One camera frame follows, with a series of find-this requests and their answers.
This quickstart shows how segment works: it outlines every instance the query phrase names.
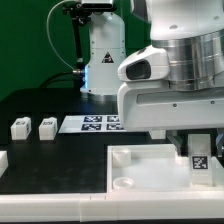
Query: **black tabletop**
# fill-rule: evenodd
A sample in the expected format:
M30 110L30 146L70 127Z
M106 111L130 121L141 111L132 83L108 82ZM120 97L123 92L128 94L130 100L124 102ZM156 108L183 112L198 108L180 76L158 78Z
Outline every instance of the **black tabletop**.
M7 151L9 168L0 178L0 195L106 192L107 147L167 143L152 141L146 132L57 134L39 140L44 118L66 115L117 114L116 102L94 102L74 89L19 90L0 102L0 150ZM32 132L25 141L12 141L10 127L30 117ZM157 220L141 223L223 223L223 220ZM139 223L126 221L122 223Z

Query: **metal cylinder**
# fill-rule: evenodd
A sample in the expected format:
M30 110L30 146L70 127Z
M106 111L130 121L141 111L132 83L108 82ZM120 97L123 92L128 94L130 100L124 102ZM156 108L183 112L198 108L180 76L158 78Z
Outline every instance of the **metal cylinder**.
M215 75L224 71L224 30L179 40L152 41L170 60L170 88L193 91L210 88Z

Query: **black cable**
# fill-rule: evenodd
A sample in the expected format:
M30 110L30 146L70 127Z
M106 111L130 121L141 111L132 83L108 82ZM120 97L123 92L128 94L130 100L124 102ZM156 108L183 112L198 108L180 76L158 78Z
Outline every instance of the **black cable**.
M52 83L55 83L55 82L71 82L71 81L75 81L75 80L76 79L57 79L57 80L51 80L46 85L44 85L42 88L45 89L49 85L51 85Z
M48 78L46 81L44 81L40 86L39 86L39 89L42 89L44 88L45 85L47 85L49 82L51 82L52 80L56 79L56 78L59 78L59 77L62 77L62 76L66 76L66 75L72 75L73 74L73 71L70 71L70 72L61 72L61 73L58 73L56 75L53 75L51 76L50 78Z

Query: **green wall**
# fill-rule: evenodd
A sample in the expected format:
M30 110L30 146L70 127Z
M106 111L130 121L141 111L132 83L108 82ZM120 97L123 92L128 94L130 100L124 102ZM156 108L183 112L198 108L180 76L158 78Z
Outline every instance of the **green wall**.
M23 88L37 88L46 78L70 70L55 56L46 34L50 9L60 0L0 1L0 100ZM117 0L119 14L126 24L127 54L150 43L149 25L130 14L129 0ZM59 7L50 23L52 40L63 56L75 66L75 46L69 16ZM81 29L85 62L89 59L88 27ZM51 87L71 87L60 83Z

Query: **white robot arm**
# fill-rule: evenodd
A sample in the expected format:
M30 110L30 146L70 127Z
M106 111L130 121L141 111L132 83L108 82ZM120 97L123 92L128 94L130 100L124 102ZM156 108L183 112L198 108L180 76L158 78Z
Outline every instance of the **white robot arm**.
M120 65L130 131L224 127L223 0L146 0L152 45Z

